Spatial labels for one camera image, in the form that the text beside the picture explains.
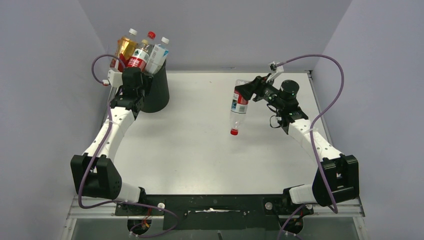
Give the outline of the clear bottle red blue label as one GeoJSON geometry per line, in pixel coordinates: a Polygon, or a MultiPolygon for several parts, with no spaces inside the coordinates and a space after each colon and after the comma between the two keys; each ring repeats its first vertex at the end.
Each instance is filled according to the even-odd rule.
{"type": "Polygon", "coordinates": [[[230,108],[230,134],[237,136],[242,123],[246,119],[248,101],[234,88],[230,108]]]}

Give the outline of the black plastic waste bin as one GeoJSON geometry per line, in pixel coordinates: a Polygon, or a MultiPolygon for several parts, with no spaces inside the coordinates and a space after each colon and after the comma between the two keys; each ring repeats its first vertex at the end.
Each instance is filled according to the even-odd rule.
{"type": "Polygon", "coordinates": [[[143,73],[143,80],[150,80],[149,93],[145,91],[143,107],[141,111],[144,113],[156,113],[164,109],[170,100],[169,86],[166,72],[167,61],[153,75],[143,73]]]}

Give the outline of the clear bottle blue white label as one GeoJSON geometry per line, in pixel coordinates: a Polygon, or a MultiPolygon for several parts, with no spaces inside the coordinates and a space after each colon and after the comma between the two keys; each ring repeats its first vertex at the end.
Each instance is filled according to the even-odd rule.
{"type": "Polygon", "coordinates": [[[169,42],[170,40],[168,38],[162,37],[161,43],[154,45],[151,55],[145,66],[145,72],[154,75],[162,68],[169,53],[169,42]]]}

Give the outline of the gold red tea bottle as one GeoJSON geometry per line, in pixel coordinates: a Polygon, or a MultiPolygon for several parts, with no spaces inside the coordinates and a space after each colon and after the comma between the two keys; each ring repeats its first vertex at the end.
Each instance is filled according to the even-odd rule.
{"type": "Polygon", "coordinates": [[[138,32],[135,29],[130,28],[128,34],[122,36],[117,41],[117,48],[114,55],[118,57],[124,63],[124,65],[122,65],[116,58],[113,58],[109,64],[110,68],[116,68],[118,71],[122,72],[123,69],[127,66],[128,61],[130,60],[137,46],[137,34],[138,32]]]}

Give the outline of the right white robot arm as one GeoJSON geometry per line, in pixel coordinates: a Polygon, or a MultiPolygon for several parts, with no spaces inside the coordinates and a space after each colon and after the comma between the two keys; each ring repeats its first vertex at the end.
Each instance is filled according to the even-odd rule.
{"type": "Polygon", "coordinates": [[[358,160],[337,150],[314,130],[313,121],[299,106],[299,89],[294,80],[284,80],[280,88],[275,88],[272,81],[261,76],[234,88],[235,93],[246,101],[266,101],[283,131],[296,140],[317,164],[312,183],[284,189],[286,196],[281,199],[281,207],[289,214],[295,213],[301,204],[334,208],[360,194],[358,160]]]}

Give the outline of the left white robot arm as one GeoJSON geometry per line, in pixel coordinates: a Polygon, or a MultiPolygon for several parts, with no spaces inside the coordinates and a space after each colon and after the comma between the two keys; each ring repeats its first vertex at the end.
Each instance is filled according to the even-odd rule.
{"type": "Polygon", "coordinates": [[[144,76],[138,67],[127,67],[121,75],[122,85],[107,108],[107,117],[91,145],[70,161],[78,204],[83,197],[105,199],[107,203],[143,203],[145,189],[125,183],[114,165],[117,150],[129,127],[141,111],[145,91],[152,77],[144,76]]]}

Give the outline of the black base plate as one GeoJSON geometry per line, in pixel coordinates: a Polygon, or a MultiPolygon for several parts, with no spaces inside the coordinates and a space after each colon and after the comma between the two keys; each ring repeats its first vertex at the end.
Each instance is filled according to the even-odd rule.
{"type": "Polygon", "coordinates": [[[293,218],[285,225],[287,230],[303,227],[303,217],[312,215],[312,207],[291,203],[285,193],[280,194],[225,194],[225,195],[153,195],[146,197],[145,206],[120,203],[115,215],[135,218],[128,226],[138,224],[145,217],[163,221],[162,229],[176,226],[176,230],[278,230],[288,216],[293,218]]]}

